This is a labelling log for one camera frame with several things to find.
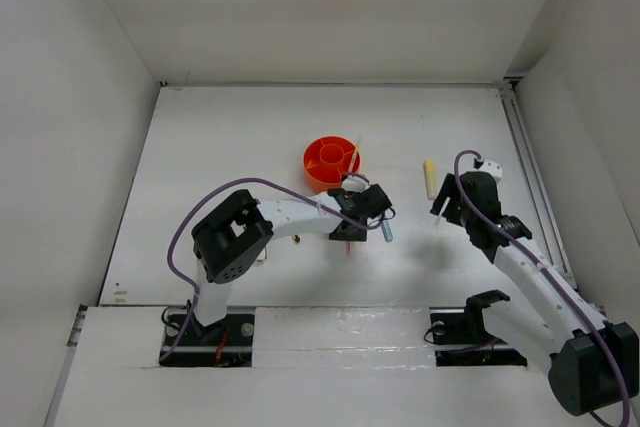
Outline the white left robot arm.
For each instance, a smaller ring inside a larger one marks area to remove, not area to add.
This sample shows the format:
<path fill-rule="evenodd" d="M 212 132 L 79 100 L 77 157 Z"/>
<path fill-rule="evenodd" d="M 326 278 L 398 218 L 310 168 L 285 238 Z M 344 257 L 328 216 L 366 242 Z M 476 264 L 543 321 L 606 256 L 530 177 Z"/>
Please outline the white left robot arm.
<path fill-rule="evenodd" d="M 322 234 L 332 241 L 364 242 L 392 203 L 378 184 L 363 190 L 330 189 L 312 197 L 260 200 L 233 192 L 192 229 L 199 294 L 188 331 L 201 343 L 222 334 L 231 283 L 246 274 L 271 241 Z"/>

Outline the green pastel highlighter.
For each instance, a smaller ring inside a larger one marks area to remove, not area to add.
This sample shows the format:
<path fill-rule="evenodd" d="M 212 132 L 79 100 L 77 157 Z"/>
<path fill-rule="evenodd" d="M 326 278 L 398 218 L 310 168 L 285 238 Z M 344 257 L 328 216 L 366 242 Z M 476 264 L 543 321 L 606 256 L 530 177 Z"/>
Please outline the green pastel highlighter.
<path fill-rule="evenodd" d="M 437 213 L 437 216 L 436 216 L 436 220 L 435 220 L 435 223 L 434 223 L 434 225 L 435 225 L 436 227 L 438 227 L 438 226 L 439 226 L 439 224 L 440 224 L 440 222 L 441 222 L 441 219 L 442 219 L 443 213 L 444 213 L 444 212 L 445 212 L 445 210 L 446 210 L 446 207 L 447 207 L 447 205 L 448 205 L 448 202 L 449 202 L 449 197 L 445 197 L 445 198 L 443 199 L 443 201 L 442 201 L 442 204 L 441 204 L 441 205 L 440 205 L 440 207 L 439 207 L 439 210 L 438 210 L 438 213 Z"/>

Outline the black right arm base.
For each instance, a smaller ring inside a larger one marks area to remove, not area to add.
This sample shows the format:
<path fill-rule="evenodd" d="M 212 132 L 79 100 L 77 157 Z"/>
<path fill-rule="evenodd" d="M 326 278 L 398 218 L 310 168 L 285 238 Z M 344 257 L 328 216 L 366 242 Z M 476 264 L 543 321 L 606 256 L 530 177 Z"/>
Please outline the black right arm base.
<path fill-rule="evenodd" d="M 463 307 L 430 308 L 430 326 L 423 335 L 435 349 L 437 367 L 527 367 L 528 361 L 503 340 L 489 334 L 481 315 L 510 297 L 490 290 L 466 299 Z"/>

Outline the blue grey marker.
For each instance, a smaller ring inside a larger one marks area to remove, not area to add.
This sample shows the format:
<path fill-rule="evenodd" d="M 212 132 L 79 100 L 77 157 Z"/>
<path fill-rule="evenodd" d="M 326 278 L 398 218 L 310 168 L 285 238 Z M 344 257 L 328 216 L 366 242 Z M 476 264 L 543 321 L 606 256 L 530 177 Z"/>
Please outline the blue grey marker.
<path fill-rule="evenodd" d="M 392 232 L 390 218 L 387 216 L 383 216 L 380 219 L 380 228 L 386 243 L 391 243 L 394 240 L 394 235 Z"/>

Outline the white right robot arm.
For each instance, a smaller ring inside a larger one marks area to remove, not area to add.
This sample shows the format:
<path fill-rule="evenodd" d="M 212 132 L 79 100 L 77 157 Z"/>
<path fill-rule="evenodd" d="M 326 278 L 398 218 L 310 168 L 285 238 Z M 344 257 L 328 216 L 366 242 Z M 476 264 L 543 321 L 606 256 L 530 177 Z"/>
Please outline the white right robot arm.
<path fill-rule="evenodd" d="M 639 393 L 639 336 L 586 302 L 544 257 L 531 231 L 503 214 L 497 179 L 481 170 L 448 174 L 431 212 L 462 227 L 471 242 L 506 275 L 534 309 L 528 315 L 500 290 L 467 298 L 461 319 L 435 336 L 452 333 L 465 343 L 505 342 L 545 373 L 561 407 L 573 416 L 619 403 L 621 425 L 631 421 Z"/>

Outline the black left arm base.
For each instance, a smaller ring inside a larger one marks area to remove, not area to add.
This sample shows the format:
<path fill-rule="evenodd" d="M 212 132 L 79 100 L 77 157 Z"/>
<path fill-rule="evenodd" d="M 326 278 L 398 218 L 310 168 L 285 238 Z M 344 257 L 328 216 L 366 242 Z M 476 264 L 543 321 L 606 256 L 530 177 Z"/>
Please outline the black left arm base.
<path fill-rule="evenodd" d="M 164 324 L 159 365 L 172 368 L 248 368 L 252 366 L 255 310 L 232 309 L 209 327 L 190 320 L 177 346 L 178 333 L 186 318 L 186 308 L 167 307 L 161 314 Z"/>

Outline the aluminium side rail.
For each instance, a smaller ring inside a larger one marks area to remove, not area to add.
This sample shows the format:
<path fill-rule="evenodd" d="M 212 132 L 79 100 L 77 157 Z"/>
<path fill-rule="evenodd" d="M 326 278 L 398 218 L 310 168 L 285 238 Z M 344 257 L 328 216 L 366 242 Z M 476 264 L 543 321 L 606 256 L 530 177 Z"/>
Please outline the aluminium side rail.
<path fill-rule="evenodd" d="M 521 164 L 525 183 L 533 203 L 536 215 L 535 224 L 539 231 L 539 233 L 536 234 L 536 239 L 548 254 L 549 259 L 556 266 L 560 275 L 574 290 L 578 291 L 563 239 L 534 155 L 524 117 L 518 104 L 516 87 L 521 80 L 522 77 L 505 77 L 498 84 L 498 91 L 515 144 L 517 156 Z"/>

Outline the orange round divided container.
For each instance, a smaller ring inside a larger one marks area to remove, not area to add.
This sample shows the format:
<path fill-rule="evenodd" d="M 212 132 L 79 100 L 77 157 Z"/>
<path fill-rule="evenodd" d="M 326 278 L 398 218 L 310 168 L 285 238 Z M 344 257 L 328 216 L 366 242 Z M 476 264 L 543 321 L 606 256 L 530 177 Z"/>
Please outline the orange round divided container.
<path fill-rule="evenodd" d="M 325 136 L 312 141 L 303 154 L 302 162 L 308 187 L 314 193 L 339 188 L 342 177 L 349 172 L 354 143 L 339 136 Z M 356 163 L 360 171 L 361 157 Z"/>

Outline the thin yellow highlighter pen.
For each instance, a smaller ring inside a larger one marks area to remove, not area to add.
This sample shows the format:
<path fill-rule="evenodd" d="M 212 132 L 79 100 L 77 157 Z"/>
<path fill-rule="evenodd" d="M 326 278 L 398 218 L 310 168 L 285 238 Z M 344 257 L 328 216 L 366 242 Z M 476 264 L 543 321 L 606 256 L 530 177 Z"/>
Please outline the thin yellow highlighter pen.
<path fill-rule="evenodd" d="M 354 143 L 354 151 L 352 153 L 351 159 L 350 159 L 350 163 L 349 163 L 349 172 L 350 173 L 354 173 L 357 172 L 357 168 L 356 168 L 356 163 L 359 157 L 359 149 L 360 149 L 360 144 L 362 141 L 362 134 L 359 134 L 356 142 Z"/>

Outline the thick yellow highlighter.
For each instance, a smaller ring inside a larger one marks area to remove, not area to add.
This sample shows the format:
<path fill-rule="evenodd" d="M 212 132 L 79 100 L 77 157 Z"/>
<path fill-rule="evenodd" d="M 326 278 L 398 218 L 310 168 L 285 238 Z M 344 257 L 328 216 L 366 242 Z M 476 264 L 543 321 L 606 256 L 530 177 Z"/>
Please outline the thick yellow highlighter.
<path fill-rule="evenodd" d="M 423 172 L 424 172 L 427 198 L 429 200 L 434 200 L 437 197 L 438 185 L 437 185 L 437 178 L 436 178 L 435 163 L 432 159 L 427 159 L 424 162 Z"/>

